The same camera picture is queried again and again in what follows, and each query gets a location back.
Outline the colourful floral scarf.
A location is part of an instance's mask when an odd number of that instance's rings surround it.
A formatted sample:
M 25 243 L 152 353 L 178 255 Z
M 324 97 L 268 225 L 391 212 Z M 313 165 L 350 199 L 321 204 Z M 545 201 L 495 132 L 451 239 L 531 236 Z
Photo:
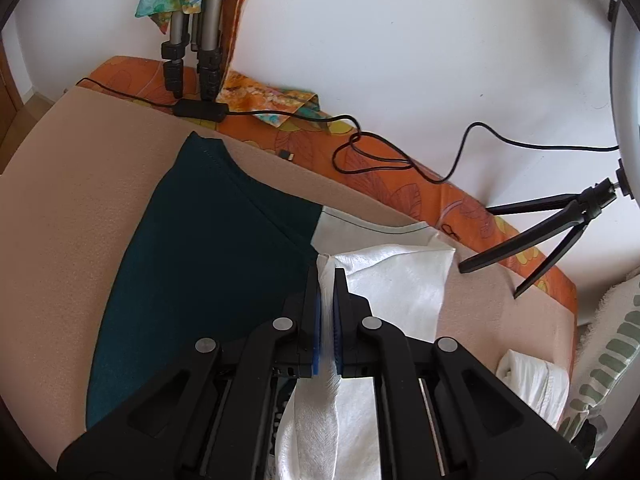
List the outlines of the colourful floral scarf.
M 293 115 L 316 118 L 316 96 L 271 88 L 232 70 L 246 0 L 139 0 L 136 15 L 150 18 L 168 39 L 160 46 L 165 89 L 174 113 L 220 122 L 222 113 L 256 113 L 279 127 Z

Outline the pink fleece blanket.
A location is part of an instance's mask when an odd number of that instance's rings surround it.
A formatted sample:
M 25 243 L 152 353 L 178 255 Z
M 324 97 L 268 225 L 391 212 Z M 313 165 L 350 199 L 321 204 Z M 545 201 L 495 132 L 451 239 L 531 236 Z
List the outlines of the pink fleece blanket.
M 1 175 L 1 397 L 55 468 L 86 429 L 93 349 L 108 293 L 160 177 L 195 131 L 224 141 L 249 176 L 288 194 L 382 224 L 406 214 L 250 144 L 85 88 L 44 114 Z M 514 300 L 504 266 L 449 273 L 438 336 L 454 337 L 492 372 L 506 350 L 572 370 L 573 311 L 538 287 Z

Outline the wooden wardrobe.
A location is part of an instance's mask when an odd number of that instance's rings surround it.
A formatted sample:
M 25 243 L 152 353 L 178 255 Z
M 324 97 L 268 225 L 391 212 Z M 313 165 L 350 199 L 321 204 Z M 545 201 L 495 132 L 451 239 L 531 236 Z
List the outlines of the wooden wardrobe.
M 0 64 L 0 171 L 3 172 L 32 128 L 53 106 L 53 102 L 38 92 L 23 102 L 11 73 L 4 44 L 0 49 Z

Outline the green striped white blanket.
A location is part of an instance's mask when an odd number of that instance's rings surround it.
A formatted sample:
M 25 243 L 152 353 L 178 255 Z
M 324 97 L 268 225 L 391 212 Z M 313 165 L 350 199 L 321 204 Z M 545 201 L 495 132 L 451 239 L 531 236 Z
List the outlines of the green striped white blanket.
M 579 344 L 559 433 L 573 440 L 596 427 L 600 455 L 639 396 L 639 272 L 608 290 Z

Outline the cream and teal t-shirt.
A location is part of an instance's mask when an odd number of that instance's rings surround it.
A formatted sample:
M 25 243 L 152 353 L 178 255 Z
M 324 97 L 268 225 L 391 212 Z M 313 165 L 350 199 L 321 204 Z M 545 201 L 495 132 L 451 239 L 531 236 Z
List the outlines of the cream and teal t-shirt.
M 425 479 L 440 473 L 429 352 L 454 251 L 249 177 L 186 138 L 134 232 L 94 352 L 87 432 L 58 468 L 91 479 Z M 321 294 L 304 375 L 304 295 Z M 334 272 L 349 331 L 336 372 Z

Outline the small black tripod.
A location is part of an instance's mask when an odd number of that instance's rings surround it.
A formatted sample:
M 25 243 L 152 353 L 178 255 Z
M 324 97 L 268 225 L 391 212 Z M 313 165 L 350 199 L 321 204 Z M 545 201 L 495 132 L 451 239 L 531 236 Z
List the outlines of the small black tripod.
M 533 248 L 538 244 L 568 231 L 553 252 L 544 258 L 544 261 L 536 267 L 529 276 L 518 285 L 513 293 L 516 299 L 523 295 L 572 248 L 585 233 L 589 223 L 600 216 L 602 210 L 616 200 L 616 185 L 605 179 L 595 186 L 585 188 L 579 194 L 560 194 L 536 200 L 524 200 L 507 205 L 492 206 L 487 209 L 494 216 L 504 214 L 530 214 L 555 210 L 547 219 L 537 223 L 536 226 L 512 236 L 505 242 L 479 252 L 473 257 L 467 258 L 458 264 L 461 274 L 472 273 L 491 266 L 494 263 L 515 256 L 525 249 Z

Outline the orange floral bed sheet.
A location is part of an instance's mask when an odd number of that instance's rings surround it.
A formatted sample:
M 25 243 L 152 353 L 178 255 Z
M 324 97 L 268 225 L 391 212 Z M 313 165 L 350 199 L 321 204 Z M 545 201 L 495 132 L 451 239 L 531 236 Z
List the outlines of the orange floral bed sheet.
M 78 86 L 109 96 L 118 96 L 137 104 L 154 106 L 169 113 L 175 98 L 165 89 L 163 64 L 160 61 L 129 56 L 114 56 Z M 311 91 L 268 87 L 266 84 L 229 70 L 219 102 L 226 102 L 230 110 L 285 110 L 317 118 L 328 116 L 320 110 L 319 98 Z M 374 198 L 402 214 L 425 221 L 444 231 L 465 247 L 481 252 L 518 234 L 506 220 L 490 214 L 474 197 L 451 183 L 434 185 L 423 180 L 414 170 L 373 171 L 367 174 L 343 176 L 331 164 L 336 148 L 345 142 L 354 128 L 348 122 L 320 125 L 296 118 L 267 116 L 231 117 L 218 131 L 233 139 L 261 148 L 273 155 L 288 152 L 295 165 L 321 174 L 357 192 Z M 546 256 L 532 247 L 502 260 L 501 264 L 522 278 L 539 266 Z M 555 266 L 535 282 L 542 292 L 577 315 L 575 284 Z

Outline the white folded shirt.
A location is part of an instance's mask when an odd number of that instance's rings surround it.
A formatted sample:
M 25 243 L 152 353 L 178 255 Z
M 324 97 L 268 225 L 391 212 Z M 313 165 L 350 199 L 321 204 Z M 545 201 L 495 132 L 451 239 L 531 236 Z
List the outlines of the white folded shirt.
M 570 391 L 567 370 L 551 362 L 508 350 L 496 376 L 553 428 L 558 428 Z

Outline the silver folded tripod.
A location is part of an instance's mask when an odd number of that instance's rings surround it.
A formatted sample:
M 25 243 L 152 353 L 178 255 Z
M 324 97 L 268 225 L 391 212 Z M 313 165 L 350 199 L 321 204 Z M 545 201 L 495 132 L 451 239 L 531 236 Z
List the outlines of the silver folded tripod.
M 176 99 L 183 97 L 183 57 L 191 46 L 198 58 L 201 99 L 213 101 L 222 83 L 222 0 L 178 1 L 179 9 L 170 17 L 169 40 L 160 46 L 165 88 Z

